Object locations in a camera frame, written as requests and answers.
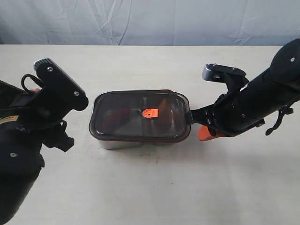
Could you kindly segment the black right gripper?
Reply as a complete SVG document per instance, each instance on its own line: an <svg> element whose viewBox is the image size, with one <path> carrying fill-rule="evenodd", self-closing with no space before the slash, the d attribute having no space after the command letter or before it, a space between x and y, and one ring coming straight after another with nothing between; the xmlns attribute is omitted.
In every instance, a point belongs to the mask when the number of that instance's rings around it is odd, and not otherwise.
<svg viewBox="0 0 300 225"><path fill-rule="evenodd" d="M225 136L238 136L252 128L265 124L241 110L237 99L219 96L214 104L189 110L185 114L187 124L201 124L198 131L200 141L210 141Z"/></svg>

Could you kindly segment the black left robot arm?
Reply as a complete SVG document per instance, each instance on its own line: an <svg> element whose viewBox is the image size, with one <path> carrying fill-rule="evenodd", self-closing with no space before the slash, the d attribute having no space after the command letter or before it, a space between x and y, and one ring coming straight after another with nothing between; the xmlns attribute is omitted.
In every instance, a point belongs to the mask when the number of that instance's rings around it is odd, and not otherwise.
<svg viewBox="0 0 300 225"><path fill-rule="evenodd" d="M45 145L63 152L74 145L64 117L74 107L43 84L38 91L0 83L0 223L10 221L38 178Z"/></svg>

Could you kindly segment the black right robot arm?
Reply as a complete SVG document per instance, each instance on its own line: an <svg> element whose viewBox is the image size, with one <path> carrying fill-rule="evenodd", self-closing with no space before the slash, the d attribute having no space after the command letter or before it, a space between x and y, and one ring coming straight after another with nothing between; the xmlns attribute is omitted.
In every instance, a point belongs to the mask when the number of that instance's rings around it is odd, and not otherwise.
<svg viewBox="0 0 300 225"><path fill-rule="evenodd" d="M200 140L238 136L264 125L264 118L277 111L275 124L265 132L270 135L300 99L300 40L282 46L270 66L251 81L243 70L215 63L205 65L202 78L224 83L228 91L213 104L186 113L188 124L202 125Z"/></svg>

